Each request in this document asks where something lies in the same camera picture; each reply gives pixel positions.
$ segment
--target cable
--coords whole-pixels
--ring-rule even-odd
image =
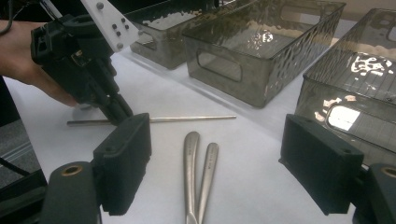
[[[6,26],[6,28],[4,28],[3,30],[0,31],[0,35],[4,35],[5,33],[7,33],[9,31],[9,29],[11,28],[12,25],[12,20],[13,20],[13,0],[8,0],[8,24]]]
[[[30,174],[29,172],[27,172],[25,170],[22,170],[20,167],[18,167],[16,165],[4,160],[1,157],[0,157],[0,164],[2,164],[4,167],[8,168],[9,170],[11,170],[11,171],[13,171],[13,172],[15,172],[15,173],[17,173],[19,175],[27,176],[27,175]]]

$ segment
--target tong handle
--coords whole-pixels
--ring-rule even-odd
[[[195,217],[195,160],[199,142],[198,132],[188,133],[184,140],[184,193],[186,223],[196,224]]]
[[[203,223],[206,210],[207,198],[209,197],[210,187],[215,173],[216,161],[219,155],[219,145],[211,143],[207,146],[205,167],[202,177],[200,201],[198,205],[198,223]]]

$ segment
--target textured plastic surface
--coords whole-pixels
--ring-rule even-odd
[[[373,9],[304,74],[295,114],[396,164],[396,11]]]
[[[96,196],[89,162],[61,166],[50,175],[40,223],[102,223]]]
[[[322,212],[346,213],[363,153],[313,120],[287,115],[282,162]]]
[[[185,31],[190,76],[264,107],[330,46],[344,5],[254,1]]]
[[[98,191],[103,210],[124,215],[143,180],[151,156],[149,114],[123,121],[93,152],[95,172],[101,176]]]
[[[139,29],[139,39],[131,45],[131,50],[168,69],[175,69],[186,62],[184,29],[214,20],[251,1],[238,0],[213,9],[213,1],[180,3],[171,0],[128,13],[125,16]]]

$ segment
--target metal rod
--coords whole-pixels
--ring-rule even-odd
[[[235,115],[226,116],[197,116],[197,117],[176,117],[176,118],[151,118],[150,123],[161,122],[177,122],[177,121],[196,121],[196,120],[212,120],[212,119],[236,119]],[[110,125],[107,119],[93,119],[93,120],[70,120],[67,121],[69,127],[80,126],[97,126],[97,125]]]

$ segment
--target clear plastic bin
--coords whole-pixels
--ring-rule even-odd
[[[131,50],[168,69],[186,62],[181,32],[233,11],[253,0],[237,0],[215,8],[213,0],[170,0],[125,16],[139,29]]]
[[[372,9],[304,74],[295,114],[396,165],[396,11]]]
[[[264,107],[330,46],[344,6],[260,0],[185,30],[189,74]]]

